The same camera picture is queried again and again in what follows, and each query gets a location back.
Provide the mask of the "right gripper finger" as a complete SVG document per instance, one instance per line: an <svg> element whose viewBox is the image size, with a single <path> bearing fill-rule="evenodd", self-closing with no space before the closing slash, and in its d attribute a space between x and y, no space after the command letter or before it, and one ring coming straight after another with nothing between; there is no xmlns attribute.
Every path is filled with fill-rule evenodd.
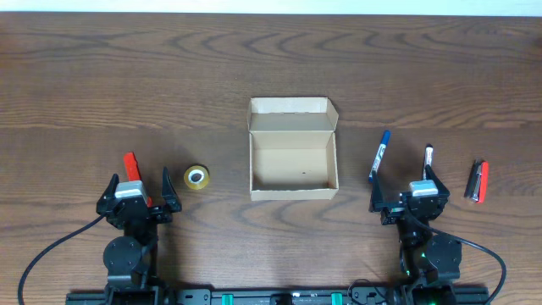
<svg viewBox="0 0 542 305"><path fill-rule="evenodd" d="M371 198L370 209L372 213L381 212L384 206L384 197L379 185L378 172L376 170L371 171Z"/></svg>
<svg viewBox="0 0 542 305"><path fill-rule="evenodd" d="M426 164L424 166L425 178L434 182L436 189L438 191L439 197L449 197L450 191L445 187L445 185L437 177L436 173L433 171L432 166Z"/></svg>

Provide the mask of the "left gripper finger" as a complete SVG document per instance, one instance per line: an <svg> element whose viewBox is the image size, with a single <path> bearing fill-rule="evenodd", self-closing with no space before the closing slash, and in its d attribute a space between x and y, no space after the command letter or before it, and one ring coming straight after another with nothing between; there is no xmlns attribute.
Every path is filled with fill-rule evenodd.
<svg viewBox="0 0 542 305"><path fill-rule="evenodd" d="M107 206L110 202L115 200L115 191L118 184L119 176L117 174L113 174L111 180L108 183L108 186L100 197L101 206Z"/></svg>
<svg viewBox="0 0 542 305"><path fill-rule="evenodd" d="M173 187L167 167L163 168L163 183L161 196L165 201L165 205L169 208L171 213L178 213L182 210L179 196Z"/></svg>

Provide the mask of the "red black stapler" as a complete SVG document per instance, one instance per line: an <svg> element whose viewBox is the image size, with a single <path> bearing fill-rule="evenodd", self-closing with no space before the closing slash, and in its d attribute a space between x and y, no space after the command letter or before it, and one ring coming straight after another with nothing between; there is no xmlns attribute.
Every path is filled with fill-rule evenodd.
<svg viewBox="0 0 542 305"><path fill-rule="evenodd" d="M485 160L475 161L468 176L464 197L478 204L484 203L488 182L489 163Z"/></svg>

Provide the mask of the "black whiteboard marker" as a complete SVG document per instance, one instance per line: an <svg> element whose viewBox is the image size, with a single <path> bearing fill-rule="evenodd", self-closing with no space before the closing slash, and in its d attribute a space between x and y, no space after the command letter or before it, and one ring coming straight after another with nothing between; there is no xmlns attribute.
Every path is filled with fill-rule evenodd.
<svg viewBox="0 0 542 305"><path fill-rule="evenodd" d="M433 151L434 148L431 144L427 144L424 151L424 160L423 160L423 179L427 180L427 171L426 167L430 166L433 162Z"/></svg>

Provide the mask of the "yellow tape roll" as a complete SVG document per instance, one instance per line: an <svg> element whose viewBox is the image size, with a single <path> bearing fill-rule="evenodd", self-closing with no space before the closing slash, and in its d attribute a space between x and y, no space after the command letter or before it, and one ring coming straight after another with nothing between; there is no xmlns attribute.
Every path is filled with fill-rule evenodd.
<svg viewBox="0 0 542 305"><path fill-rule="evenodd" d="M198 191L210 183L210 174L206 167L193 165L185 171L184 181L188 188Z"/></svg>

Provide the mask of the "blue whiteboard marker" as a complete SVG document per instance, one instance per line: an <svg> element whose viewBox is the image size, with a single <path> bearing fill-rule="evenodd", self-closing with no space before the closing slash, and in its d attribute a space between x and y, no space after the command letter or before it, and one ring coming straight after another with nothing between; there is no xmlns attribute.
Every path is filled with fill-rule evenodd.
<svg viewBox="0 0 542 305"><path fill-rule="evenodd" d="M391 133L390 133L389 130L385 130L383 135L382 135L382 139L380 141L378 150L377 150L375 158L373 160L373 165L372 165L372 167L370 169L370 172L369 172L368 181L370 183L373 182L374 177L376 176L376 174L379 171L379 166L380 166L380 164L382 162L382 159L384 157L385 150L388 147L388 143L389 143L389 140L390 140L390 135L391 135Z"/></svg>

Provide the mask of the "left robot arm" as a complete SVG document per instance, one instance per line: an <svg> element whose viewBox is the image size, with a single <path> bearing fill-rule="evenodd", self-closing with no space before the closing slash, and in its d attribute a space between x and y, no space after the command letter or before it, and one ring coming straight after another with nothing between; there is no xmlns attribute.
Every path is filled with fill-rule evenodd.
<svg viewBox="0 0 542 305"><path fill-rule="evenodd" d="M97 213L124 234L105 248L103 262L108 270L108 287L114 291L146 291L162 286L158 278L158 226L173 221L181 210L169 171L163 170L162 205L148 204L140 180L120 182L113 175L97 201Z"/></svg>

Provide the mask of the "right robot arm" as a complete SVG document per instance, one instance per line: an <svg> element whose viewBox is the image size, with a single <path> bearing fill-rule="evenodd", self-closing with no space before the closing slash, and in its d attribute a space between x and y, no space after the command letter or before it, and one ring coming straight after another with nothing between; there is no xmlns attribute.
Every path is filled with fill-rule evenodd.
<svg viewBox="0 0 542 305"><path fill-rule="evenodd" d="M454 237L429 226L448 203L450 192L431 166L425 178L413 181L394 202L386 201L378 172L371 173L369 211L380 214L382 225L394 225L400 241L400 266L407 276L404 292L448 286L460 277L462 244Z"/></svg>

